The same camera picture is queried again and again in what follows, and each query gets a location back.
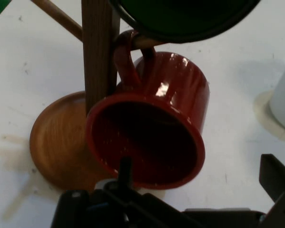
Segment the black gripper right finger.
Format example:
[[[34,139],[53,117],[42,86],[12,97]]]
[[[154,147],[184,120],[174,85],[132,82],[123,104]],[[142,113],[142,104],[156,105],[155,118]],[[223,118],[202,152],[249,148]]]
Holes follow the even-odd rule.
[[[259,182],[274,202],[259,226],[285,228],[285,166],[274,155],[261,155]]]

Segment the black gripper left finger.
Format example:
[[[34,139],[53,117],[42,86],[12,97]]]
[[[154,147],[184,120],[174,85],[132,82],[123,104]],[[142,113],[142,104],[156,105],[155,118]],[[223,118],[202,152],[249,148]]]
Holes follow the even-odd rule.
[[[127,228],[125,215],[130,204],[138,199],[132,189],[132,161],[120,160],[118,177],[104,188],[94,190],[68,190],[58,201],[52,228]]]

